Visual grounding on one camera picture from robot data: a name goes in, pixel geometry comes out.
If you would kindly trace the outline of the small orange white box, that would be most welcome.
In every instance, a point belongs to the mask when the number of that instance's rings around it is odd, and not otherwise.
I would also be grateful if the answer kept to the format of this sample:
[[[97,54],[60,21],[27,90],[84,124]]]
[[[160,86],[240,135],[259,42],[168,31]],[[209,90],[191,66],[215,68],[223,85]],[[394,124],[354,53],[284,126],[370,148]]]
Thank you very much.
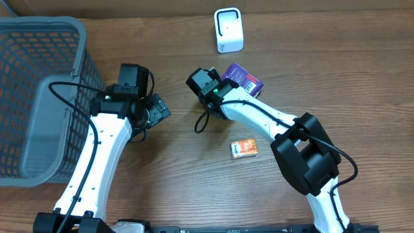
[[[233,141],[230,144],[233,159],[253,157],[257,154],[257,144],[254,139]]]

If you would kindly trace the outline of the purple red tissue pack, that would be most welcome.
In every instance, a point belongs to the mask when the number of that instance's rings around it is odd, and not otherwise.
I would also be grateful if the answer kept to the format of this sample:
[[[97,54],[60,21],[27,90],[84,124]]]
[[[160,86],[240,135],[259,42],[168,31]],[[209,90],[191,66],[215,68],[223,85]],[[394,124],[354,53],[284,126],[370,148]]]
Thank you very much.
[[[264,87],[264,83],[251,75],[238,63],[231,64],[221,78],[230,79],[238,83],[247,93],[257,98]]]

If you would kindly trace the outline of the white barcode scanner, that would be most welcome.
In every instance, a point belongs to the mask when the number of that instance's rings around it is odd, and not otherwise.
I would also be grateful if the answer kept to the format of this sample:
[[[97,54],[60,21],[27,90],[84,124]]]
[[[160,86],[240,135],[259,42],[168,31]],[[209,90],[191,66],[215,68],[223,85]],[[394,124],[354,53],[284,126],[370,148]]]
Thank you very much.
[[[218,53],[237,52],[244,47],[241,12],[238,8],[221,8],[213,16]]]

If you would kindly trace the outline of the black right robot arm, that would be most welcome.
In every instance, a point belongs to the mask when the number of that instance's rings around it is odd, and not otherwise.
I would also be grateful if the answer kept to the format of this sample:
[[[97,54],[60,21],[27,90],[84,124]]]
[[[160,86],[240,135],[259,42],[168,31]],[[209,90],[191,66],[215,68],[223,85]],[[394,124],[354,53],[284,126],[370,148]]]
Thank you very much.
[[[309,202],[318,232],[350,232],[338,187],[338,165],[345,153],[334,146],[319,120],[278,111],[251,96],[214,68],[194,71],[186,85],[195,93],[204,117],[214,115],[241,123],[269,141],[285,180]]]

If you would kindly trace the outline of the dark grey plastic basket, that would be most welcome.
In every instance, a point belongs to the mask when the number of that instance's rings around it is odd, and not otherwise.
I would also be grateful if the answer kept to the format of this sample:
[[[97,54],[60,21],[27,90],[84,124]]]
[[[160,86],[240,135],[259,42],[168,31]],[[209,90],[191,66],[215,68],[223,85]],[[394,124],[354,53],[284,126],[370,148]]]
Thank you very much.
[[[1,185],[70,180],[104,81],[73,17],[1,19]]]

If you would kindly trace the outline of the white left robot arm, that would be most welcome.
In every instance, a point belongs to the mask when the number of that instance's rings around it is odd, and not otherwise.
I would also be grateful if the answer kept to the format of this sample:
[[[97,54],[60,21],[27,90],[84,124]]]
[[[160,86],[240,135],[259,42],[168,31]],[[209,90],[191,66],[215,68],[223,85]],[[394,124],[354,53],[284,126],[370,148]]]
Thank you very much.
[[[116,84],[95,89],[88,114],[73,107],[88,122],[87,138],[63,195],[51,213],[37,214],[33,232],[150,232],[145,221],[121,219],[109,226],[105,219],[109,190],[125,146],[171,114],[154,86],[148,68],[123,63]]]

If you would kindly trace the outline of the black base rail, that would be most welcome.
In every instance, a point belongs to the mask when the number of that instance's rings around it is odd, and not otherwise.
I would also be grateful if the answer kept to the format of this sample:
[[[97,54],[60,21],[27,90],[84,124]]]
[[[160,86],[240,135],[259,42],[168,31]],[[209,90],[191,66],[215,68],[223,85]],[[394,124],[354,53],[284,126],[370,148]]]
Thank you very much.
[[[151,227],[152,233],[317,233],[313,225],[289,225],[287,227],[222,227],[222,228],[180,228]]]

